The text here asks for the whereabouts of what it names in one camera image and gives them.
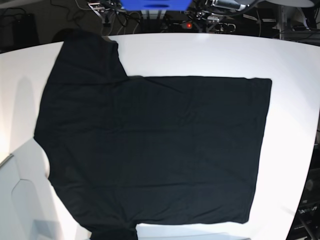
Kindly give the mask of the black T-shirt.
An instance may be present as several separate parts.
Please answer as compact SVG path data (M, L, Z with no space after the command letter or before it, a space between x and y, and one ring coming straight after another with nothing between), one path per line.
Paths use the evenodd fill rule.
M118 44L75 30L43 90L34 140L93 240L138 224L249 220L272 81L128 76Z

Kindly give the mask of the black power strip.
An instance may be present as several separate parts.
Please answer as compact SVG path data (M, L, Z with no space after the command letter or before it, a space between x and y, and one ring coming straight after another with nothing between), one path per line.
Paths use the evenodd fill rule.
M184 21L166 23L161 33L208 33L208 34L232 34L236 31L236 25L232 23L209 23L197 24L196 22Z

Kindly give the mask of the blue box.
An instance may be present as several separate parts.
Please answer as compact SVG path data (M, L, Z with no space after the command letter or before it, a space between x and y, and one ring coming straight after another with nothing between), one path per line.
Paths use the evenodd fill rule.
M128 11L185 11L191 4L192 0L121 0L120 2Z

